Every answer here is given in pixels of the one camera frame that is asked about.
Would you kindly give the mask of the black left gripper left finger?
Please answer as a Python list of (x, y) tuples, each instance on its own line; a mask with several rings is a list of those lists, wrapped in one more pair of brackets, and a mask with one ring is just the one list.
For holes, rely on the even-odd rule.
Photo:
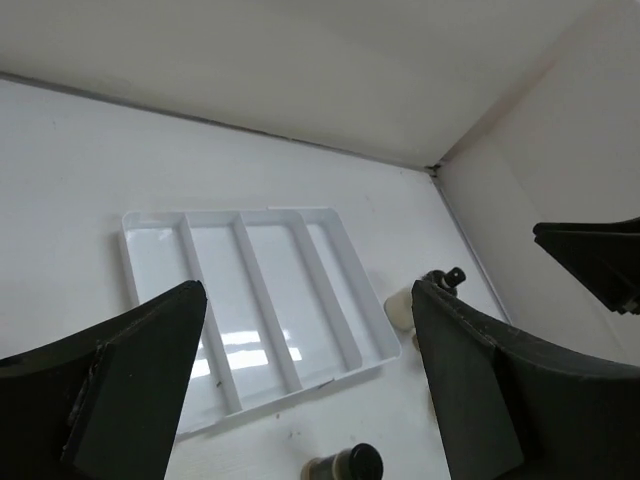
[(2, 478), (164, 478), (206, 311), (185, 281), (2, 359)]

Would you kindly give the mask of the black cap cream bottle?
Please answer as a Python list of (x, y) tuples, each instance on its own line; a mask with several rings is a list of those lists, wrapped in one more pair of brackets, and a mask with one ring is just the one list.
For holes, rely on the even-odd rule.
[[(466, 281), (466, 274), (459, 267), (454, 267), (447, 272), (431, 270), (423, 275), (421, 280), (429, 281), (445, 292), (457, 296), (457, 287)], [(403, 332), (414, 329), (412, 304), (413, 300), (410, 287), (405, 287), (397, 291), (385, 300), (383, 308), (394, 328)]]

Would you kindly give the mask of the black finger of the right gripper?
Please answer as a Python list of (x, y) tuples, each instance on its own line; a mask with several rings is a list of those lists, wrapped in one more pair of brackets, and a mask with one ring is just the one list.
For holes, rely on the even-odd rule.
[(534, 241), (606, 308), (639, 312), (639, 220), (541, 222)]

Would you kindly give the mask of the black cap spice jar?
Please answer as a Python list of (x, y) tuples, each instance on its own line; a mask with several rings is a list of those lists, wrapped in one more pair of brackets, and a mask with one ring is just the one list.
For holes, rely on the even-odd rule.
[(381, 480), (384, 464), (379, 451), (359, 443), (333, 455), (314, 458), (301, 470), (301, 480)]

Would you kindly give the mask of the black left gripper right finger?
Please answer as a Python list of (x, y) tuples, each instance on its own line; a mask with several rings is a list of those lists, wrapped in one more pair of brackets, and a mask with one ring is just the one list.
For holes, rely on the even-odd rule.
[(434, 284), (413, 316), (454, 479), (635, 479), (639, 370), (575, 352)]

